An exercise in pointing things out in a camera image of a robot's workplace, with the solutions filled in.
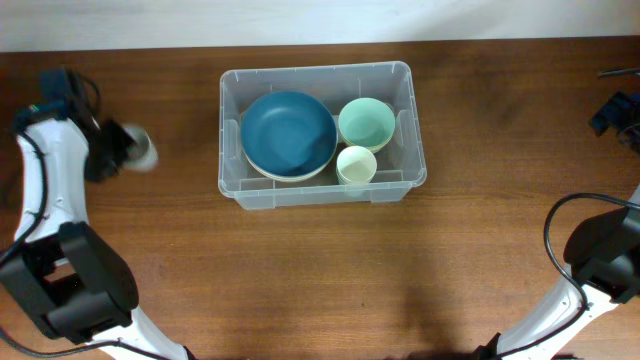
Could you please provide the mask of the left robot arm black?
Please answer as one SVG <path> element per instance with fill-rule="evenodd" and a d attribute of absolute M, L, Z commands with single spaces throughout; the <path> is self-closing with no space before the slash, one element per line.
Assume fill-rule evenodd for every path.
<path fill-rule="evenodd" d="M 22 212 L 1 254 L 1 284 L 38 330 L 73 348 L 30 349 L 7 332 L 11 348 L 53 359 L 101 350 L 114 359 L 190 359 L 139 305 L 134 275 L 90 226 L 85 184 L 120 169 L 152 170 L 157 150 L 141 127 L 98 120 L 101 94 L 65 68 L 40 76 L 43 101 L 20 110 L 11 134 L 23 159 Z"/>

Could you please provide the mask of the cream cup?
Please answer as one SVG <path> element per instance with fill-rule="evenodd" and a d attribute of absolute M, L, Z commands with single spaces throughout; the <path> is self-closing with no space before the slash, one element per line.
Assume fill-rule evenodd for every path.
<path fill-rule="evenodd" d="M 345 185 L 369 183 L 377 172 L 375 155 L 367 148 L 349 146 L 336 159 L 338 181 Z"/>

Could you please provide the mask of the green cup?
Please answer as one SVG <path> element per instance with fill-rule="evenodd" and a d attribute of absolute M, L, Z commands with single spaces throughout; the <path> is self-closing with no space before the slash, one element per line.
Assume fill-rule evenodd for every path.
<path fill-rule="evenodd" d="M 343 183 L 344 193 L 347 197 L 363 196 L 369 190 L 369 183 Z"/>

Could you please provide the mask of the cream plate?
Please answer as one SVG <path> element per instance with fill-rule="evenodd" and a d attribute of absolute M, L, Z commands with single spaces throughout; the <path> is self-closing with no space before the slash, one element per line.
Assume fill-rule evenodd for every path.
<path fill-rule="evenodd" d="M 327 156 L 325 156 L 323 153 L 321 153 L 319 156 L 313 153 L 303 153 L 302 155 L 285 155 L 285 154 L 273 153 L 271 154 L 271 157 L 272 157 L 271 160 L 267 160 L 265 156 L 259 156 L 259 160 L 266 165 L 273 165 L 273 164 L 279 164 L 279 163 L 289 164 L 290 162 L 301 161 L 302 162 L 301 167 L 303 169 L 306 169 L 308 167 L 307 162 L 311 162 L 312 164 L 315 164 L 317 162 L 317 159 L 324 159 L 324 162 L 321 165 L 318 165 L 317 167 L 314 167 L 311 171 L 302 173 L 301 175 L 298 175 L 298 176 L 283 176 L 283 175 L 279 175 L 279 174 L 268 171 L 266 168 L 262 167 L 255 161 L 256 153 L 253 153 L 253 154 L 246 153 L 245 158 L 253 169 L 255 169 L 259 174 L 264 175 L 267 178 L 270 178 L 278 182 L 297 183 L 297 182 L 309 180 L 319 175 L 328 166 L 328 164 L 331 162 L 332 158 L 335 155 L 336 155 L 335 151 L 333 151 L 330 155 L 327 155 Z"/>

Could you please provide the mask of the blue plate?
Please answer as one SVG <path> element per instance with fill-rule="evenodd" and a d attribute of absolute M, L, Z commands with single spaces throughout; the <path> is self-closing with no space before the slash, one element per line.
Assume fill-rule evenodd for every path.
<path fill-rule="evenodd" d="M 276 177 L 303 177 L 324 168 L 337 142 L 330 111 L 302 92 L 260 97 L 246 110 L 241 123 L 241 143 L 248 160 Z"/>

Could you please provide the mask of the green bowl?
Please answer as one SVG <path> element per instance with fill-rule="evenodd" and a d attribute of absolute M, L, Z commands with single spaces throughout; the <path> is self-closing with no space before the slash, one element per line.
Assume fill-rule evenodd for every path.
<path fill-rule="evenodd" d="M 396 120 L 386 103 L 374 98 L 358 98 L 343 107 L 337 126 L 344 143 L 366 148 L 391 140 Z"/>

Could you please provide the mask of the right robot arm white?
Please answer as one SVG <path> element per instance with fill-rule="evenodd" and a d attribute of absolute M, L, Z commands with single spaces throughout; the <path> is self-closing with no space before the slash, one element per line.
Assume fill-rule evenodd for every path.
<path fill-rule="evenodd" d="M 615 210 L 582 221 L 559 260 L 551 245 L 558 210 L 574 200 L 596 200 Z M 639 193 L 622 200 L 599 193 L 573 193 L 549 210 L 543 243 L 560 278 L 516 326 L 478 347 L 474 359 L 559 359 L 559 351 L 599 316 L 639 295 Z"/>

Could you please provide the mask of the yellow bowl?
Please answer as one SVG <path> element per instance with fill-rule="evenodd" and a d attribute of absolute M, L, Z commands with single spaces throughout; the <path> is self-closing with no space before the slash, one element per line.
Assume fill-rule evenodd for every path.
<path fill-rule="evenodd" d="M 371 153 L 376 154 L 379 151 L 381 151 L 382 149 L 384 149 L 390 142 L 391 142 L 391 140 L 383 141 L 383 142 L 380 142 L 380 143 L 375 143 L 373 145 L 366 146 L 366 149 L 368 149 Z"/>

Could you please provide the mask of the grey cup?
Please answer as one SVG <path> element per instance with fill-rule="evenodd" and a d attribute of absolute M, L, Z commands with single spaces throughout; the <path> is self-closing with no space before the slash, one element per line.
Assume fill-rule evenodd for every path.
<path fill-rule="evenodd" d="M 125 132 L 132 138 L 133 144 L 127 147 L 127 160 L 123 167 L 137 172 L 153 170 L 159 161 L 156 147 L 146 130 L 132 124 L 124 126 Z"/>

